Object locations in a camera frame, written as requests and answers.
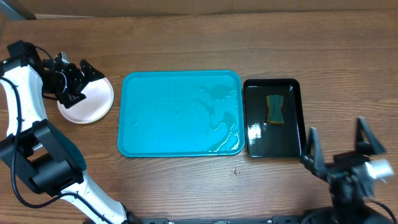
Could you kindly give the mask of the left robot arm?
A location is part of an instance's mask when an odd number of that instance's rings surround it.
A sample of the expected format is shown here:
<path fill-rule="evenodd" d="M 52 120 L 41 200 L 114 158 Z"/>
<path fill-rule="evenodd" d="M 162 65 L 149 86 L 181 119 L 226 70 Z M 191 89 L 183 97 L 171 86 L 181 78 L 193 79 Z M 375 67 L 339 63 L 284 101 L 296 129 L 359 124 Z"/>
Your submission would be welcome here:
<path fill-rule="evenodd" d="M 87 174 L 80 150 L 47 118 L 44 99 L 70 108 L 86 99 L 83 90 L 105 76 L 86 60 L 79 66 L 63 53 L 41 59 L 38 46 L 19 40 L 1 61 L 9 126 L 1 160 L 11 170 L 13 192 L 26 207 L 64 200 L 93 223 L 136 223 L 138 218 L 108 196 Z"/>

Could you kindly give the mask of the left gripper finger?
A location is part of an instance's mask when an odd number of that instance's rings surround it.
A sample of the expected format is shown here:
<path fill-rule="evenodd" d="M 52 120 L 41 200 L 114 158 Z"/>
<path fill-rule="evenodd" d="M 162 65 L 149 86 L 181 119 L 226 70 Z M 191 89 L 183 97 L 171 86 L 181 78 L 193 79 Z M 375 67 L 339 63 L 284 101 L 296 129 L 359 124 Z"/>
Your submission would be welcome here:
<path fill-rule="evenodd" d="M 86 60 L 80 61 L 81 72 L 83 74 L 83 78 L 81 79 L 82 84 L 88 84 L 89 82 L 95 82 L 105 77 L 105 75 L 94 68 L 90 63 Z"/>
<path fill-rule="evenodd" d="M 81 102 L 86 98 L 86 95 L 82 93 L 71 94 L 68 92 L 58 94 L 58 101 L 62 104 L 66 109 L 71 108 L 75 104 Z"/>

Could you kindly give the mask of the green yellow sponge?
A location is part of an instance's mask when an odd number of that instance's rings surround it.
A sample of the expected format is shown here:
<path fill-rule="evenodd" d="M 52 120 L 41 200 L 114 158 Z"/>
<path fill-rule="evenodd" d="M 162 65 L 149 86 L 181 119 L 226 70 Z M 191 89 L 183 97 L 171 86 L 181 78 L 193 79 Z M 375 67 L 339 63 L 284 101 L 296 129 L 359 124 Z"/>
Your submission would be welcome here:
<path fill-rule="evenodd" d="M 282 95 L 268 95 L 266 98 L 267 103 L 267 120 L 269 124 L 284 124 L 282 115 L 284 97 Z"/>

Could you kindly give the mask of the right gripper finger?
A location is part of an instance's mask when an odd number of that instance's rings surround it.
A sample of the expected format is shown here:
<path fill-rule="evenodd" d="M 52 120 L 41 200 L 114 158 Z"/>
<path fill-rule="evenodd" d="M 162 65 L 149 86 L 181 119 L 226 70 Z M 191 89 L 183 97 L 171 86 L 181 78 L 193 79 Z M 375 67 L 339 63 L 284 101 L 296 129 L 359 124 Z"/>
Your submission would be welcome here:
<path fill-rule="evenodd" d="M 308 131 L 307 143 L 303 149 L 303 165 L 314 176 L 325 179 L 326 166 L 316 128 L 310 128 Z"/>
<path fill-rule="evenodd" d="M 357 122 L 355 151 L 367 156 L 386 153 L 384 146 L 377 140 L 362 116 L 358 118 Z"/>

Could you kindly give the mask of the pinkish white plate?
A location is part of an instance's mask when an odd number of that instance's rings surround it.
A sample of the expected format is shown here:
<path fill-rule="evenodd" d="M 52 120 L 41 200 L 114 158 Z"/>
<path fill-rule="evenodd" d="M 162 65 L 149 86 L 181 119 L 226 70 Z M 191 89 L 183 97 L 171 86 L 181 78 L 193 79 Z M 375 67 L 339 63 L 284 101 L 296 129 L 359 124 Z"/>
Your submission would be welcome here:
<path fill-rule="evenodd" d="M 89 82 L 82 93 L 86 98 L 69 109 L 57 103 L 65 119 L 76 124 L 89 124 L 100 120 L 110 111 L 114 101 L 114 90 L 107 78 Z"/>

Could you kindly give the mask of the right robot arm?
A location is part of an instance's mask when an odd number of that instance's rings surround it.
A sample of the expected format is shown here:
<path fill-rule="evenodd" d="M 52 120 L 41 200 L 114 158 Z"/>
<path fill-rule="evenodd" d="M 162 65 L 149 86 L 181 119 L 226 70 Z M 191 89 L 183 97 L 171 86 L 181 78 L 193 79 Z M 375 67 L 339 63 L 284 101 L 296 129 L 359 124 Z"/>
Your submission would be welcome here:
<path fill-rule="evenodd" d="M 329 184 L 332 206 L 307 212 L 301 223 L 397 223 L 391 209 L 373 200 L 374 183 L 394 175 L 383 145 L 370 130 L 364 117 L 357 120 L 354 150 L 333 156 L 326 163 L 315 128 L 310 128 L 300 162 L 314 176 Z"/>

